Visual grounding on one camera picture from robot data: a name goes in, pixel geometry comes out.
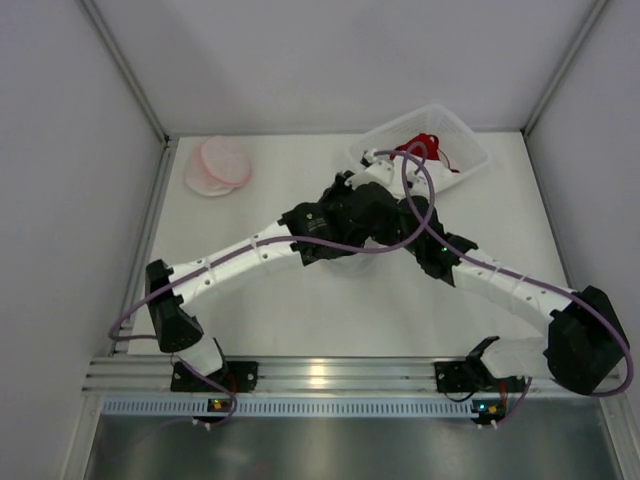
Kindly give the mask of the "blue trimmed mesh laundry bag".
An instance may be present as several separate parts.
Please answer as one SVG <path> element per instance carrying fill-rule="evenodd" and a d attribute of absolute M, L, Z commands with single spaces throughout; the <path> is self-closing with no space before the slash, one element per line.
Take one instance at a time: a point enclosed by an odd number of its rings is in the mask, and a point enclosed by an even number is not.
<path fill-rule="evenodd" d="M 372 255 L 353 254 L 324 262 L 325 269 L 343 277 L 355 277 L 364 274 L 373 263 Z"/>

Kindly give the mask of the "pink trimmed mesh laundry bag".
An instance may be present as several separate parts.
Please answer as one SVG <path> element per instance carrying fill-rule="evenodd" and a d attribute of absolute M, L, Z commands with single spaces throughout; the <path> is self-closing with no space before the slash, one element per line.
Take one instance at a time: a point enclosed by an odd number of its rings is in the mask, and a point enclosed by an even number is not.
<path fill-rule="evenodd" d="M 223 196 L 243 187 L 252 175 L 252 165 L 232 137 L 203 140 L 190 154 L 184 170 L 186 186 L 204 197 Z"/>

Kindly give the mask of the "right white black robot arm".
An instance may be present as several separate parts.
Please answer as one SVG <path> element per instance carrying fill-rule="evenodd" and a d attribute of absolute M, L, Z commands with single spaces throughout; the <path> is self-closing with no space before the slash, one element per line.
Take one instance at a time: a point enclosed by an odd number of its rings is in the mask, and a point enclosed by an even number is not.
<path fill-rule="evenodd" d="M 624 364 L 626 377 L 610 392 L 628 388 L 634 376 L 629 343 L 602 290 L 589 286 L 578 292 L 505 267 L 475 242 L 446 231 L 436 212 L 421 227 L 427 207 L 420 196 L 400 201 L 374 240 L 402 243 L 427 275 L 488 300 L 535 331 L 485 338 L 467 356 L 471 369 L 494 379 L 548 377 L 573 393 L 600 396 L 600 384 Z"/>

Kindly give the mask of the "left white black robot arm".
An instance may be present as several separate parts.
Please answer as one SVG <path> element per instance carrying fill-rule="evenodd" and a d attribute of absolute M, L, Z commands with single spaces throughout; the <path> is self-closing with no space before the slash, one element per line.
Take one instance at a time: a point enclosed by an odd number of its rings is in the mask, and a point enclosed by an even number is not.
<path fill-rule="evenodd" d="M 298 204 L 243 242 L 184 264 L 151 262 L 145 294 L 160 350 L 202 376 L 221 377 L 222 350 L 190 313 L 191 303 L 268 274 L 362 252 L 395 211 L 392 184 L 390 173 L 342 172 L 319 200 Z"/>

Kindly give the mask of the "white garment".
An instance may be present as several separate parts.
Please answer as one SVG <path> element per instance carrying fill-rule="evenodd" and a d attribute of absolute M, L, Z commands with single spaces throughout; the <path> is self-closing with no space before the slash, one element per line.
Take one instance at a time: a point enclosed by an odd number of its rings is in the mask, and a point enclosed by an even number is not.
<path fill-rule="evenodd" d="M 397 198 L 405 196 L 402 175 L 406 175 L 409 192 L 412 195 L 419 195 L 428 198 L 430 195 L 429 184 L 422 170 L 418 169 L 417 164 L 421 160 L 414 156 L 414 160 L 408 160 L 403 164 L 404 160 L 396 157 L 394 159 L 394 174 L 389 190 Z M 429 173 L 433 183 L 433 191 L 435 194 L 440 193 L 460 180 L 460 173 L 454 172 L 445 167 L 440 160 L 427 160 L 425 169 Z"/>

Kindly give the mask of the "red garment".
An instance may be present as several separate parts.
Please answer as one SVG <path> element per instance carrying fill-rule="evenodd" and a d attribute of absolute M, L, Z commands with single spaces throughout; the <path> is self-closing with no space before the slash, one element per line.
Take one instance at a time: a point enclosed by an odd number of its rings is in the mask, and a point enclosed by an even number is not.
<path fill-rule="evenodd" d="M 459 170 L 452 166 L 449 157 L 440 148 L 439 137 L 434 134 L 419 133 L 404 144 L 398 145 L 395 150 L 411 151 L 413 155 L 417 155 L 423 162 L 439 161 L 452 173 L 459 173 Z"/>

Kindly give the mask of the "white plastic basket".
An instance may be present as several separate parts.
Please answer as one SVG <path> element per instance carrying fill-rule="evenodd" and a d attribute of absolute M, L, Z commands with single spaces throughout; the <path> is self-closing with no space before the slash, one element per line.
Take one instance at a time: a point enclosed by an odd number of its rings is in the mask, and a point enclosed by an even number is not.
<path fill-rule="evenodd" d="M 424 149 L 412 152 L 429 172 L 436 193 L 470 179 L 490 164 L 491 157 L 473 131 L 442 105 L 430 104 L 370 130 L 346 147 L 344 157 L 356 171 L 369 163 L 372 150 L 405 151 L 420 142 Z"/>

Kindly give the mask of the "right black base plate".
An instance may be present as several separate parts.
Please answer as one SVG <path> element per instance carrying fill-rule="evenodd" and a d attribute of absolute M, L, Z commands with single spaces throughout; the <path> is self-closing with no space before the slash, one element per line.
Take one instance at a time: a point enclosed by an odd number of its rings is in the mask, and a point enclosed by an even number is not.
<path fill-rule="evenodd" d="M 437 391 L 442 394 L 477 393 L 491 386 L 483 367 L 467 360 L 436 362 L 434 371 Z"/>

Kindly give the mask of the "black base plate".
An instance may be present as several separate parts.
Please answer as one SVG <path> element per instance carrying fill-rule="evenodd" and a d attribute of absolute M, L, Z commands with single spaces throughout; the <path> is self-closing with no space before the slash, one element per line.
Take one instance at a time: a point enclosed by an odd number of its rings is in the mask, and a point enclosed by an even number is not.
<path fill-rule="evenodd" d="M 442 394 L 477 393 L 491 386 L 483 367 L 467 360 L 436 362 L 434 371 L 437 391 Z"/>
<path fill-rule="evenodd" d="M 228 361 L 221 375 L 211 375 L 210 379 L 232 393 L 250 393 L 258 381 L 259 363 L 255 361 Z M 170 383 L 172 392 L 214 392 L 216 388 L 197 378 L 182 362 L 173 365 Z"/>

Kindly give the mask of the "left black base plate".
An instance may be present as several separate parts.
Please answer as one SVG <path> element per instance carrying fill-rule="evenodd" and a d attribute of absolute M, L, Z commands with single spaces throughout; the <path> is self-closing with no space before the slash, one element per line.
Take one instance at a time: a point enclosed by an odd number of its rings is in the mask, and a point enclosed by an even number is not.
<path fill-rule="evenodd" d="M 258 381 L 259 363 L 255 361 L 228 361 L 221 375 L 211 375 L 210 379 L 232 393 L 250 393 Z M 214 392 L 216 388 L 197 378 L 182 362 L 173 365 L 170 383 L 172 392 Z"/>

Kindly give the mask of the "aluminium mounting rail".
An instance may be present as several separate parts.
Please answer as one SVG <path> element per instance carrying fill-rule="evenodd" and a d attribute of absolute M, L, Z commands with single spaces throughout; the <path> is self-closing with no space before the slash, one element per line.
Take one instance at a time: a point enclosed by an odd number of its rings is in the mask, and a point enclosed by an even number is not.
<path fill-rule="evenodd" d="M 172 392 L 167 354 L 130 355 L 118 342 L 110 355 L 90 360 L 81 392 L 86 395 L 203 395 Z M 439 396 L 434 364 L 464 360 L 442 356 L 256 356 L 225 355 L 259 363 L 258 381 L 244 396 Z"/>

